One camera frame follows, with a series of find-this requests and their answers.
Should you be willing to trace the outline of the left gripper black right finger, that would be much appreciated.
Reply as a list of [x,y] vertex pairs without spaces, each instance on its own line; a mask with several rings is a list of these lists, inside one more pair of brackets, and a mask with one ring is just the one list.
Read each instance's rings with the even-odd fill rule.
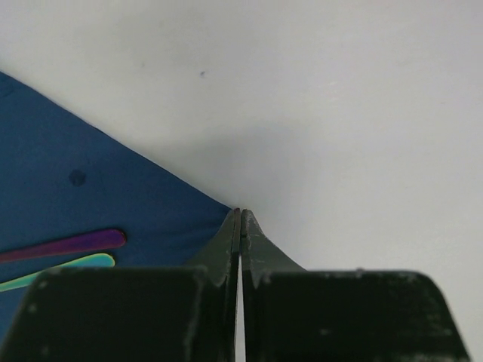
[[440,289],[416,271],[308,271],[241,214],[249,361],[468,361]]

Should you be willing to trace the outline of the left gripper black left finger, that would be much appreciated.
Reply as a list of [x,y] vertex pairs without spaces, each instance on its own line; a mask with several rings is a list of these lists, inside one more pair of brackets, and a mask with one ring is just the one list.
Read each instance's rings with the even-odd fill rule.
[[232,361],[241,212],[179,267],[40,274],[1,346],[3,361]]

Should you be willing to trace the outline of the iridescent metal fork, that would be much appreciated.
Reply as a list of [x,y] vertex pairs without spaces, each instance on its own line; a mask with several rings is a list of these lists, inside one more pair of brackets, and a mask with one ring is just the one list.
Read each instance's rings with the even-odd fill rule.
[[[115,265],[115,259],[107,253],[95,253],[88,256],[83,256],[78,259],[74,259],[63,264],[53,266],[48,269],[70,268],[70,267],[113,267]],[[37,271],[22,277],[11,279],[9,281],[1,282],[1,292],[7,292],[10,290],[21,289],[28,287],[42,272],[45,270]]]

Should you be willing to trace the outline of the purple metal spoon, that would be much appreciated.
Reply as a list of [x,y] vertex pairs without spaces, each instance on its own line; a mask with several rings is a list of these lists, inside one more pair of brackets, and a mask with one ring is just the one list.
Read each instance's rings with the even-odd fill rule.
[[126,244],[126,235],[119,229],[104,229],[53,241],[1,252],[1,263],[62,256],[71,253],[119,248]]

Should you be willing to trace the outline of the dark blue paper napkin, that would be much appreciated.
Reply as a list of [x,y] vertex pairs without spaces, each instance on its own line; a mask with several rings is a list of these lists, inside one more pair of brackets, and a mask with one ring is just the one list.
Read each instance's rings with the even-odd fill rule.
[[181,265],[217,233],[229,208],[1,76],[1,249],[102,229],[127,237],[117,266]]

